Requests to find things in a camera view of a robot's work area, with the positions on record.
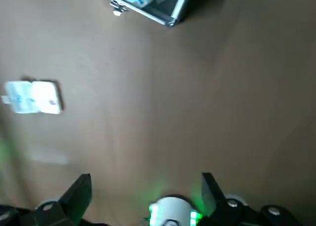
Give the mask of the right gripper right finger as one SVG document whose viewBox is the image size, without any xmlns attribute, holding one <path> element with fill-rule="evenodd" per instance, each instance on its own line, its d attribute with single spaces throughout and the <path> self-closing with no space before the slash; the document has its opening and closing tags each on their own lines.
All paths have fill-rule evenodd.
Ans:
<svg viewBox="0 0 316 226">
<path fill-rule="evenodd" d="M 201 196 L 205 213 L 201 226 L 301 226 L 302 223 L 286 208 L 264 205 L 253 210 L 241 200 L 227 198 L 211 173 L 202 173 Z"/>
</svg>

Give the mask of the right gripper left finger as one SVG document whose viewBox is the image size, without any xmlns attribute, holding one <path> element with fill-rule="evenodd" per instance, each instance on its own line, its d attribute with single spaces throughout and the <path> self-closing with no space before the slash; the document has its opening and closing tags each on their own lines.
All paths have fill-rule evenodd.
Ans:
<svg viewBox="0 0 316 226">
<path fill-rule="evenodd" d="M 0 206 L 2 226 L 79 226 L 92 200 L 90 174 L 81 174 L 63 195 L 34 210 Z"/>
</svg>

